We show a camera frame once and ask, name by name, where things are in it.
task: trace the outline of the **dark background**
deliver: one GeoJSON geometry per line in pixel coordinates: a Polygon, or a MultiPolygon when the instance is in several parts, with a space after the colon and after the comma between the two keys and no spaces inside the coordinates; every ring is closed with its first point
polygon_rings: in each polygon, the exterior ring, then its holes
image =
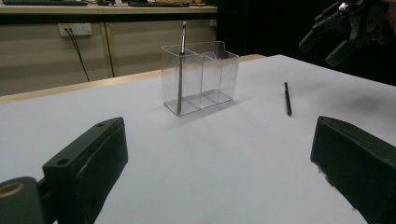
{"type": "Polygon", "coordinates": [[[341,65],[324,62],[342,38],[329,31],[307,53],[298,45],[315,17],[333,0],[219,0],[218,40],[230,52],[272,56],[283,54],[357,77],[396,86],[396,44],[374,42],[355,50],[341,65]]]}

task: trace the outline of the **white table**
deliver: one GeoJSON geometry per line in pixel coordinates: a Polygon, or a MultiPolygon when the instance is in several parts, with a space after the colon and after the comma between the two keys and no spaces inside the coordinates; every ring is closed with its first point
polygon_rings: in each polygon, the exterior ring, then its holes
{"type": "Polygon", "coordinates": [[[240,63],[234,101],[175,116],[152,77],[0,105],[0,182],[124,117],[130,161],[96,223],[362,224],[309,160],[319,115],[396,145],[396,88],[274,56],[240,63]],[[286,113],[283,83],[290,87],[286,113]]]}

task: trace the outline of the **robotic arm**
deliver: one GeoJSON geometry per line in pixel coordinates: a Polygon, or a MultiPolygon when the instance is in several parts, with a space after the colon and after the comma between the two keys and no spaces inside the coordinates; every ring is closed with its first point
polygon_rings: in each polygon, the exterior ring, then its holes
{"type": "Polygon", "coordinates": [[[342,0],[326,8],[315,18],[312,30],[300,42],[299,48],[308,52],[321,38],[331,30],[337,35],[349,35],[325,59],[331,67],[342,63],[355,48],[364,43],[378,42],[390,44],[395,35],[386,24],[386,13],[389,4],[379,0],[342,0]]]}

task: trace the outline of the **transparent divided box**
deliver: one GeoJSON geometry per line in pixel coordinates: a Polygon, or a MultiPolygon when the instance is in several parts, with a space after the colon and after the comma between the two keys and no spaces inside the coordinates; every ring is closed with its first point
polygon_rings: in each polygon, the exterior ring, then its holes
{"type": "Polygon", "coordinates": [[[233,99],[239,57],[220,41],[161,48],[163,103],[185,115],[233,99]]]}

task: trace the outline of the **pen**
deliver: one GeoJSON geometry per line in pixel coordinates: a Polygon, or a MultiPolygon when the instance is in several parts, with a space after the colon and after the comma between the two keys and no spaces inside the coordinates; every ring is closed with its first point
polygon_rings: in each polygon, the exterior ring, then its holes
{"type": "Polygon", "coordinates": [[[286,97],[286,109],[288,110],[288,115],[291,116],[291,105],[290,105],[289,88],[287,82],[285,82],[285,97],[286,97]]]}
{"type": "Polygon", "coordinates": [[[181,101],[182,101],[182,90],[183,90],[183,56],[186,47],[186,22],[183,21],[183,31],[181,34],[180,44],[180,62],[178,65],[178,91],[177,91],[177,114],[181,113],[181,101]]]}

